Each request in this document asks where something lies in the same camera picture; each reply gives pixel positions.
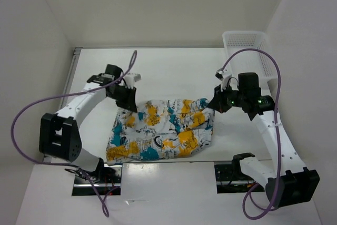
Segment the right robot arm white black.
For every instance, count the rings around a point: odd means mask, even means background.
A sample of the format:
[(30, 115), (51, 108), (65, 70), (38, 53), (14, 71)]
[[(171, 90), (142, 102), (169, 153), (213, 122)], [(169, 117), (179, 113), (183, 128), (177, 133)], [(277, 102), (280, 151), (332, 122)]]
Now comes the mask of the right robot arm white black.
[(274, 100), (262, 95), (258, 75), (254, 72), (239, 74), (236, 90), (231, 87), (231, 73), (217, 71), (215, 76), (221, 84), (215, 87), (208, 107), (220, 113), (233, 107), (241, 108), (256, 125), (274, 164), (270, 169), (252, 153), (237, 154), (232, 159), (232, 176), (253, 179), (264, 188), (274, 208), (310, 201), (319, 184), (319, 174), (308, 169), (297, 154)]

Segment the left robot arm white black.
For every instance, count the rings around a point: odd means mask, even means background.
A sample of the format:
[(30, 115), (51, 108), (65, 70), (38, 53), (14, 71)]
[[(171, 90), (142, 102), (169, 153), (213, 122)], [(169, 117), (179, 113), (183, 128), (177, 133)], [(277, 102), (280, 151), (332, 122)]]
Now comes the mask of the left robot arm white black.
[(46, 113), (41, 118), (39, 151), (69, 162), (81, 178), (98, 183), (113, 178), (115, 171), (104, 165), (102, 158), (85, 150), (79, 128), (84, 119), (107, 97), (116, 105), (136, 112), (135, 82), (140, 74), (124, 74), (116, 65), (107, 65), (105, 72), (92, 75), (83, 90), (62, 109), (54, 114)]

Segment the patterned white teal yellow shorts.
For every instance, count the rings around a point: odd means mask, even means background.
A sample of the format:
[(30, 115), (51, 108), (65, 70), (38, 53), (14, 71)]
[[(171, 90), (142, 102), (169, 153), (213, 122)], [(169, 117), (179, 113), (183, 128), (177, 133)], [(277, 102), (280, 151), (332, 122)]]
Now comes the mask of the patterned white teal yellow shorts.
[(215, 111), (208, 100), (149, 100), (118, 109), (106, 148), (110, 165), (193, 156), (211, 144)]

